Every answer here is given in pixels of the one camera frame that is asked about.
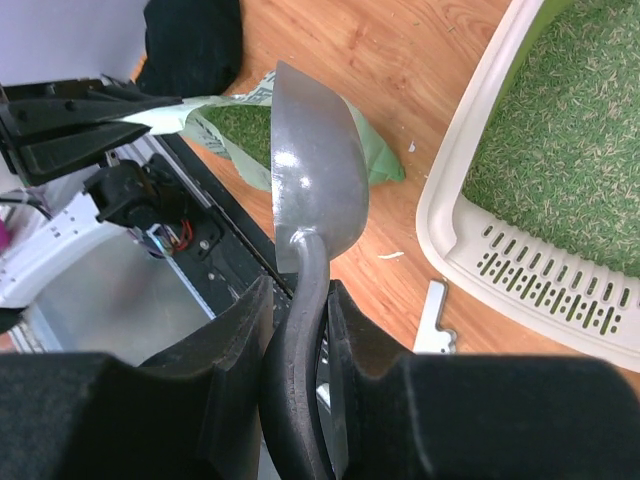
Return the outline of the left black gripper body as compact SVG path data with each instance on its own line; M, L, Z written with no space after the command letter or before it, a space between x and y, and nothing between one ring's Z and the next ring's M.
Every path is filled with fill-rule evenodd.
M150 132L125 117L182 103L110 77L1 87L1 155L10 173L39 186L102 161Z

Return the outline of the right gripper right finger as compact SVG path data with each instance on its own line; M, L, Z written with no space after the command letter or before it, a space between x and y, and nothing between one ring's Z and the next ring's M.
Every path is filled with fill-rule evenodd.
M639 401L574 356L415 354L328 296L340 479L635 479Z

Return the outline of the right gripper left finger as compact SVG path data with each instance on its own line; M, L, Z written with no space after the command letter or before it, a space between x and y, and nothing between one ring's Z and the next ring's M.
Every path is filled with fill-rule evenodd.
M131 366L105 353L1 358L5 479L254 479L273 286Z

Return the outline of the white plastic bag clip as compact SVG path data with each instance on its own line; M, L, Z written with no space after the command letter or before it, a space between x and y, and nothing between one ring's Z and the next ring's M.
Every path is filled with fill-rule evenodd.
M414 353L454 354L456 352L456 332L451 329L443 329L440 326L446 296L446 282L437 280L429 282L413 345Z

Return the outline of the green cat litter bag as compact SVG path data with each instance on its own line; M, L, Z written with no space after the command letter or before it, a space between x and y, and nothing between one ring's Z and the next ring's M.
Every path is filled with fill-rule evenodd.
M267 73L246 94L200 96L122 118L140 123L151 135L180 134L231 161L250 186L271 190L271 106L276 73ZM386 141L352 104L347 107L363 147L368 182L401 182L405 171Z

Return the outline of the metal litter scoop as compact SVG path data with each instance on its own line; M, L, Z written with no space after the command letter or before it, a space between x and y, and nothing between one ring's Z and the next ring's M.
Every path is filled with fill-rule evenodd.
M281 61L271 106L277 269L297 283L266 349L259 413L283 479L331 479L316 400L330 263L362 235L369 211L365 155L346 101Z

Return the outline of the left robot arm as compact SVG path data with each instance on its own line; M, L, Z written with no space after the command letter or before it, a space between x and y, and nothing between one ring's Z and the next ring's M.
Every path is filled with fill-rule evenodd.
M56 276L124 229L183 219L178 188L150 180L133 160L107 162L115 148L151 132L144 112L181 102L100 79L2 87L1 152L10 172L41 186L98 168L59 213L2 255L2 309L25 309Z

